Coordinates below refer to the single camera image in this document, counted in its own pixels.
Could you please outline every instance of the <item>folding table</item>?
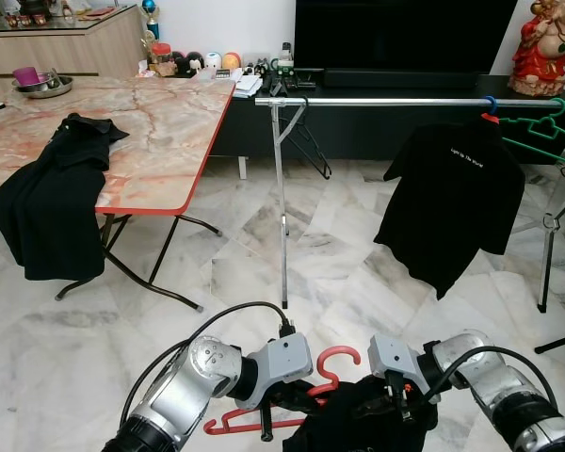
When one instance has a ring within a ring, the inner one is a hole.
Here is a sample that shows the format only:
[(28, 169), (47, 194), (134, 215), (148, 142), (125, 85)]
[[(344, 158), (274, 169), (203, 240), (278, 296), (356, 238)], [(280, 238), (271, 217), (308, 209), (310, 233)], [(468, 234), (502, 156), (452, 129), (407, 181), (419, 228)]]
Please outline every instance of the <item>folding table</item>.
[[(51, 99), (25, 99), (13, 92), (7, 107), (0, 110), (0, 185), (17, 169), (38, 158), (70, 113), (110, 118), (130, 136), (111, 145), (110, 168), (96, 203), (96, 212), (106, 215), (101, 228), (105, 258), (135, 283), (201, 311), (202, 306), (153, 285), (153, 281), (178, 221), (197, 223), (221, 235), (214, 226), (183, 213), (197, 187), (233, 90), (234, 83), (226, 80), (77, 77), (69, 93)], [(148, 281), (111, 252), (132, 215), (174, 218)], [(117, 230), (111, 234), (115, 224)], [(56, 299), (89, 281), (69, 284)]]

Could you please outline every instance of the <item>decorative ball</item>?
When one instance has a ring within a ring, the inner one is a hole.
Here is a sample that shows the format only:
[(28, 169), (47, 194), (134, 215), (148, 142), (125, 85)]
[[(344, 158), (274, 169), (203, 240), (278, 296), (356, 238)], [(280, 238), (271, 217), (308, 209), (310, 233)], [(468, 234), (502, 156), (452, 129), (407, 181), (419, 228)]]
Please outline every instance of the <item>decorative ball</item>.
[(221, 69), (222, 57), (218, 52), (210, 52), (205, 57), (205, 68)]
[(153, 13), (157, 9), (154, 0), (142, 0), (142, 9), (146, 12)]
[(235, 52), (229, 52), (222, 59), (222, 69), (238, 69), (241, 67), (241, 57)]

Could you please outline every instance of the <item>clothes rack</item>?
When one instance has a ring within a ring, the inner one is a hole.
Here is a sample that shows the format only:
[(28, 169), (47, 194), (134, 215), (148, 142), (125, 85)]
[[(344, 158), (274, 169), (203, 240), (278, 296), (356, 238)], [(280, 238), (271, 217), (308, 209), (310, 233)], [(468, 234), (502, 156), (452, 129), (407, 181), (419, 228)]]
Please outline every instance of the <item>clothes rack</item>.
[[(299, 118), (303, 114), (307, 106), (309, 107), (326, 107), (326, 106), (371, 106), (371, 107), (389, 107), (389, 106), (481, 106), (488, 107), (492, 105), (492, 101), (488, 99), (410, 99), (410, 98), (385, 98), (385, 99), (356, 99), (356, 98), (281, 98), (281, 97), (264, 97), (255, 99), (257, 106), (270, 107), (272, 118), (272, 137), (274, 142), (274, 160), (276, 163), (276, 179), (279, 191), (279, 209), (280, 209), (280, 228), (281, 228), (281, 282), (282, 282), (282, 308), (288, 307), (288, 291), (287, 291), (287, 252), (286, 237), (288, 236), (286, 212), (284, 208), (284, 180), (283, 180), (283, 158), (281, 153), (281, 145), (285, 138), (291, 133)], [(557, 103), (552, 100), (543, 99), (496, 99), (495, 104), (512, 107), (556, 107)], [(280, 126), (280, 109), (287, 106), (297, 106), (293, 118), (288, 125), (281, 131)]]

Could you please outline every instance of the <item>television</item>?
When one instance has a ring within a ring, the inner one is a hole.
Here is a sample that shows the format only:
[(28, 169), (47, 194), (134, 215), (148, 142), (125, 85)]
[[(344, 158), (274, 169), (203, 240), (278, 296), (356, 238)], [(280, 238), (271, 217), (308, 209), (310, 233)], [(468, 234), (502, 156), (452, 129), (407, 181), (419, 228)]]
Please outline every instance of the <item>television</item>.
[(295, 67), (332, 86), (467, 88), (492, 68), (516, 4), (297, 0)]

